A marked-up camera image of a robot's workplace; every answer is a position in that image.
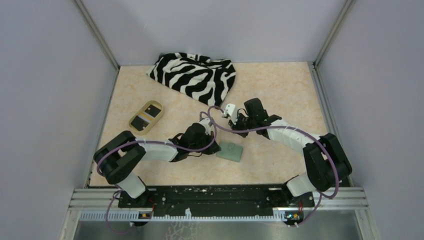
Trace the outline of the green card holder wallet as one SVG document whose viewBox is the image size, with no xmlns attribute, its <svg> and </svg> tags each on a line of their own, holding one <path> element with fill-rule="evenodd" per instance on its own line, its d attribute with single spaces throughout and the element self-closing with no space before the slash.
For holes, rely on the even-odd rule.
<svg viewBox="0 0 424 240">
<path fill-rule="evenodd" d="M 221 141 L 219 143 L 220 151 L 216 153 L 216 156 L 221 159 L 239 163 L 242 158 L 244 148 L 241 145 Z"/>
</svg>

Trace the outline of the beige oval tray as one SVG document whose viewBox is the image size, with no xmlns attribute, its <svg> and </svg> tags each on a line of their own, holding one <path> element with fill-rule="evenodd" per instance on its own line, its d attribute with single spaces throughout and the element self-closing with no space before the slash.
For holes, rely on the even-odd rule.
<svg viewBox="0 0 424 240">
<path fill-rule="evenodd" d="M 137 135 L 146 135 L 162 118 L 164 106 L 156 100 L 147 101 L 129 120 L 128 126 Z"/>
</svg>

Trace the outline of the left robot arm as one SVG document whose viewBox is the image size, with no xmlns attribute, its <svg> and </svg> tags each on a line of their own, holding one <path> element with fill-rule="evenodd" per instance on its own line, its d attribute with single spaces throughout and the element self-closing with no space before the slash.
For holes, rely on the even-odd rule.
<svg viewBox="0 0 424 240">
<path fill-rule="evenodd" d="M 149 203 L 150 193 L 146 184 L 133 172 L 139 162 L 176 163 L 186 159 L 190 153 L 218 153 L 221 147 L 211 126 L 209 119 L 205 118 L 166 141 L 136 138 L 131 131 L 124 130 L 94 153 L 96 171 L 108 184 L 126 192 L 132 203 L 144 207 Z"/>
</svg>

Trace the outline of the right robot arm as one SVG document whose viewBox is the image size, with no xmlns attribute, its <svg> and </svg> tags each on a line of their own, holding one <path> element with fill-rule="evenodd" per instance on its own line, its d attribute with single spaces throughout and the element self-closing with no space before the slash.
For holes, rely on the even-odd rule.
<svg viewBox="0 0 424 240">
<path fill-rule="evenodd" d="M 235 104 L 224 107 L 223 117 L 229 119 L 231 132 L 245 138 L 249 132 L 275 141 L 299 152 L 304 159 L 305 173 L 282 185 L 281 199 L 295 206 L 303 194 L 336 187 L 353 169 L 336 135 L 316 135 L 287 123 L 281 116 L 269 115 L 258 98 L 244 103 L 244 113 Z"/>
</svg>

